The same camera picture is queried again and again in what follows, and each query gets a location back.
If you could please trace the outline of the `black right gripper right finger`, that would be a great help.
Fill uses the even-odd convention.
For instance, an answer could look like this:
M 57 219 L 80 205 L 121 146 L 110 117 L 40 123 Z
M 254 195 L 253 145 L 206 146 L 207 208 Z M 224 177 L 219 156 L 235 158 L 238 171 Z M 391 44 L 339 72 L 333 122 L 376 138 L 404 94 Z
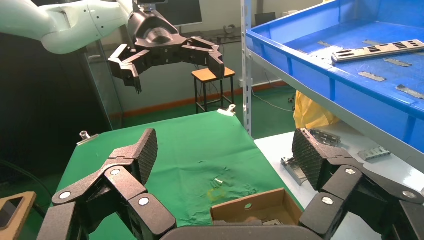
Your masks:
M 292 153 L 316 195 L 299 225 L 329 240 L 348 213 L 384 240 L 424 237 L 424 197 L 365 168 L 346 150 L 318 142 L 305 128 L 294 132 Z

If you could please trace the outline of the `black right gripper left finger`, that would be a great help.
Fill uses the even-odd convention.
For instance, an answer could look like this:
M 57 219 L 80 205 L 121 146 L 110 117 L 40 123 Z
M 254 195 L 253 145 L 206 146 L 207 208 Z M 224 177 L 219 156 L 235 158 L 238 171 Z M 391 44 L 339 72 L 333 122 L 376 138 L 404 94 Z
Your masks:
M 152 128 L 135 144 L 115 149 L 99 170 L 52 197 L 38 239 L 87 240 L 113 214 L 136 239 L 161 239 L 176 228 L 177 221 L 146 187 L 157 154 Z

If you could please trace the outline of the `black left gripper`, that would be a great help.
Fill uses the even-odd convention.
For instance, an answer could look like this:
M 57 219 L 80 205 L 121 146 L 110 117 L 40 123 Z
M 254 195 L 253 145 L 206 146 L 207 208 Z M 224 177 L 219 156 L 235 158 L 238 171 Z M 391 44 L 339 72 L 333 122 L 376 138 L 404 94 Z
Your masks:
M 108 64 L 112 76 L 126 87 L 133 87 L 138 95 L 142 92 L 140 74 L 151 65 L 183 61 L 207 67 L 218 79 L 225 76 L 219 45 L 198 36 L 186 39 L 157 10 L 133 12 L 127 29 L 135 48 L 121 44 L 108 58 Z

